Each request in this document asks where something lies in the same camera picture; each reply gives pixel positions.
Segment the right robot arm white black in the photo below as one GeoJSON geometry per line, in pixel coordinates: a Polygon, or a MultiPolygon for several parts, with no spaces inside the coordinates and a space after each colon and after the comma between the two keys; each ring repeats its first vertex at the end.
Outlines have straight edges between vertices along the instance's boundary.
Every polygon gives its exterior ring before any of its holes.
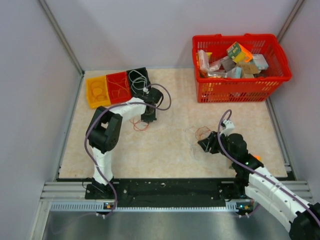
{"type": "Polygon", "coordinates": [[[236,172],[233,192],[239,198],[253,199],[287,230],[292,240],[320,238],[320,204],[312,204],[293,193],[249,153],[243,136],[213,131],[198,145],[206,153],[222,154],[232,161],[236,172]]]}

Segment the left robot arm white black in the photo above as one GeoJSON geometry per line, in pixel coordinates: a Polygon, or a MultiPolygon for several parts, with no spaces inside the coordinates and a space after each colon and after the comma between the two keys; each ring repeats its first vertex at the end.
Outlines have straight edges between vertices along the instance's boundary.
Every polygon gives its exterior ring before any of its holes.
{"type": "Polygon", "coordinates": [[[134,117],[140,117],[147,124],[156,121],[156,109],[163,99],[163,93],[152,87],[124,103],[109,108],[99,106],[95,110],[85,134],[84,147],[95,167],[91,186],[102,198],[109,198],[114,191],[110,183],[114,177],[112,153],[119,141],[122,123],[134,117]]]}

